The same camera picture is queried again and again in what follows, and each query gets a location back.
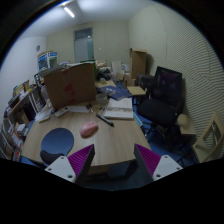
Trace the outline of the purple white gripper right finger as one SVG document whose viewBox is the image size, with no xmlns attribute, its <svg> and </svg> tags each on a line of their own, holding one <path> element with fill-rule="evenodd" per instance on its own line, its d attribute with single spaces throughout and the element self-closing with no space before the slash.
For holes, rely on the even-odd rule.
<svg viewBox="0 0 224 224">
<path fill-rule="evenodd" d="M 169 155 L 160 156 L 139 144 L 134 146 L 134 155 L 138 165 L 143 168 L 154 181 L 160 180 L 182 169 Z"/>
</svg>

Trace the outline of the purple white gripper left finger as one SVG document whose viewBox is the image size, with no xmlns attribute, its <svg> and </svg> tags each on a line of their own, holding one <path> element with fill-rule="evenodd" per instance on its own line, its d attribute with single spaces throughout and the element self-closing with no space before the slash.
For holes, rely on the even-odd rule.
<svg viewBox="0 0 224 224">
<path fill-rule="evenodd" d="M 95 148 L 91 144 L 68 157 L 59 156 L 46 168 L 46 171 L 69 182 L 83 186 L 94 156 Z"/>
</svg>

